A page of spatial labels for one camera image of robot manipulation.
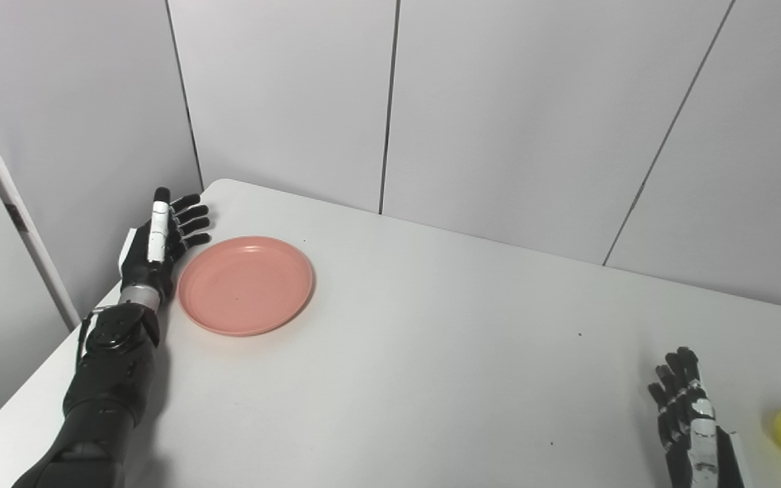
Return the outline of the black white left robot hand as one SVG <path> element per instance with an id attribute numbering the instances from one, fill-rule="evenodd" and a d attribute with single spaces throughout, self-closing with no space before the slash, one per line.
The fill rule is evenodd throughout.
<path id="1" fill-rule="evenodd" d="M 171 199 L 165 186 L 156 188 L 149 220 L 130 229 L 119 260 L 121 291 L 132 288 L 155 293 L 164 303 L 174 290 L 173 268 L 186 252 L 211 241 L 209 207 L 201 195 Z"/>

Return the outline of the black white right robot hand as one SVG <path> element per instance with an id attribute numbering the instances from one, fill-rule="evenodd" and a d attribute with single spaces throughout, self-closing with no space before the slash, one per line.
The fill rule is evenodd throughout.
<path id="1" fill-rule="evenodd" d="M 658 410 L 657 423 L 673 487 L 748 487 L 738 442 L 722 429 L 704 387 L 698 357 L 682 346 L 655 367 L 657 382 L 647 391 Z"/>

